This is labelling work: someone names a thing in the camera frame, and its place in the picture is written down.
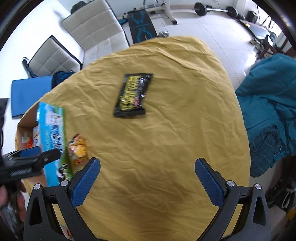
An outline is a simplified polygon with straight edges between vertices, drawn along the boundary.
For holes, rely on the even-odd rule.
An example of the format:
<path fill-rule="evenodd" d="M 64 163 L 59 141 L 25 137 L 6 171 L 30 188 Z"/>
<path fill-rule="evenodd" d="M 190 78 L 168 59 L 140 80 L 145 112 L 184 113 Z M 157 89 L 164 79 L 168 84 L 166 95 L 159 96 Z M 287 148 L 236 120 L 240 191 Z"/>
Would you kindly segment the person's hand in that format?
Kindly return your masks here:
<path fill-rule="evenodd" d="M 1 218 L 6 225 L 13 221 L 25 222 L 26 208 L 23 193 L 26 192 L 21 181 L 6 186 L 1 184 Z"/>

